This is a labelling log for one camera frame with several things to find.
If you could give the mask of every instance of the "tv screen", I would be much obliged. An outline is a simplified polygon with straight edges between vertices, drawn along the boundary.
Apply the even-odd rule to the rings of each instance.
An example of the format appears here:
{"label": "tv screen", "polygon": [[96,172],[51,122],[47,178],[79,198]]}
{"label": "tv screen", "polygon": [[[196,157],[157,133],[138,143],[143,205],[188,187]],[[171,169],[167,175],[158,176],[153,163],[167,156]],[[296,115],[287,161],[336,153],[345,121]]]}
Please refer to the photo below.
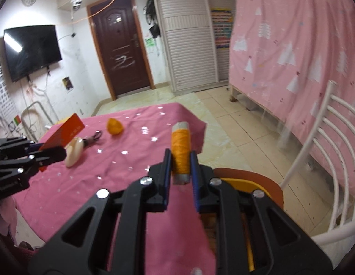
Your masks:
{"label": "tv screen", "polygon": [[4,30],[4,47],[12,81],[61,60],[54,25]]}

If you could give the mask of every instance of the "door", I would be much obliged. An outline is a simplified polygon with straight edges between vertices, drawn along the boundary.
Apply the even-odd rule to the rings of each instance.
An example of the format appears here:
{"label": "door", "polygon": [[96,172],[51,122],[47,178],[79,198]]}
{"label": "door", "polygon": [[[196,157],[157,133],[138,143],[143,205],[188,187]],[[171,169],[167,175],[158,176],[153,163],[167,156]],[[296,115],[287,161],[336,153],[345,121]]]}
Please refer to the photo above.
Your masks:
{"label": "door", "polygon": [[[111,0],[90,8],[94,14]],[[114,96],[150,86],[131,0],[115,0],[93,18],[109,89]]]}

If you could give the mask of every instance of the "silver bolt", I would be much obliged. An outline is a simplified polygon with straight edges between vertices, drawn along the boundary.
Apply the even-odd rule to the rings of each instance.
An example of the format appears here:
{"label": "silver bolt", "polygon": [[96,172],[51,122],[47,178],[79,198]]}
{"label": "silver bolt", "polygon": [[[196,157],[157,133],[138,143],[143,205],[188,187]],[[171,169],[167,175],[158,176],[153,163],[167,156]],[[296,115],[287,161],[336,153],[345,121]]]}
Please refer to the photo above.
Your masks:
{"label": "silver bolt", "polygon": [[105,188],[102,188],[102,189],[98,190],[98,192],[96,192],[96,196],[98,198],[106,198],[108,195],[109,195],[109,192]]}
{"label": "silver bolt", "polygon": [[265,196],[265,193],[264,191],[260,190],[260,189],[256,189],[254,192],[253,192],[253,195],[256,197],[256,198],[263,198]]}
{"label": "silver bolt", "polygon": [[143,177],[142,179],[140,179],[140,184],[144,185],[144,186],[148,186],[150,184],[152,184],[153,179],[151,177]]}
{"label": "silver bolt", "polygon": [[209,183],[213,186],[219,186],[222,184],[222,180],[220,178],[212,178]]}

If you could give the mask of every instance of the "marble floor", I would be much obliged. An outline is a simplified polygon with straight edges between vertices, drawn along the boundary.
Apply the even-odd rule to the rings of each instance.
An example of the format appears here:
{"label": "marble floor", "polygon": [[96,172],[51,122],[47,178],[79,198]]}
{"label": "marble floor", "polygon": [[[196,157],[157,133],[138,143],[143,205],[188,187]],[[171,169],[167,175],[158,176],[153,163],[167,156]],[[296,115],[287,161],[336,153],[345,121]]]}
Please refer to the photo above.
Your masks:
{"label": "marble floor", "polygon": [[[98,115],[135,107],[179,102],[207,123],[202,164],[212,168],[251,170],[277,183],[298,154],[301,145],[291,138],[284,150],[277,147],[278,122],[260,108],[247,111],[241,102],[231,103],[227,87],[174,96],[169,87],[149,90],[103,105]],[[327,231],[333,193],[321,169],[305,167],[284,189],[284,209],[308,234]]]}

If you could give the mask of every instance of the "door frame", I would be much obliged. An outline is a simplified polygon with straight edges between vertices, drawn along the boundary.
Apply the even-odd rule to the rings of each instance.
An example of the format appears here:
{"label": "door frame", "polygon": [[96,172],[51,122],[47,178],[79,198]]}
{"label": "door frame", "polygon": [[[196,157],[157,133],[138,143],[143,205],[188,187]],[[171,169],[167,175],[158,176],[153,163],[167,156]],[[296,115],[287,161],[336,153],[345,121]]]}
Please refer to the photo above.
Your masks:
{"label": "door frame", "polygon": [[[107,72],[106,66],[105,66],[104,61],[102,59],[101,48],[100,48],[100,44],[99,44],[99,41],[98,41],[98,38],[97,38],[96,28],[94,26],[94,20],[93,20],[92,13],[91,13],[91,7],[96,6],[96,5],[98,5],[100,3],[103,3],[105,1],[108,1],[108,0],[99,0],[97,2],[94,2],[92,4],[87,5],[87,15],[88,15],[88,21],[89,21],[89,24],[90,24],[90,27],[91,27],[92,38],[94,40],[94,46],[95,46],[96,52],[97,52],[97,57],[99,59],[99,62],[100,62],[100,65],[101,65],[101,69],[102,69],[102,72],[104,74],[104,78],[105,78],[105,81],[106,81],[106,84],[107,84],[107,88],[108,88],[108,90],[110,92],[112,100],[116,100],[116,95],[114,93],[114,89],[113,89],[113,86],[111,84],[110,76],[109,76],[109,74]],[[156,89],[156,86],[154,85],[153,78],[152,78],[151,68],[149,66],[149,62],[148,62],[148,58],[147,58],[146,46],[144,45],[144,40],[143,40],[142,30],[141,30],[141,27],[140,27],[140,21],[139,21],[139,18],[138,18],[138,13],[137,13],[137,7],[136,7],[136,4],[135,4],[135,0],[130,0],[130,1],[132,3],[132,12],[133,12],[134,21],[135,21],[135,24],[136,24],[136,27],[137,27],[138,40],[139,40],[139,43],[140,43],[140,47],[142,49],[142,55],[143,55],[144,65],[145,65],[146,70],[147,70],[149,85],[150,85],[151,89]]]}

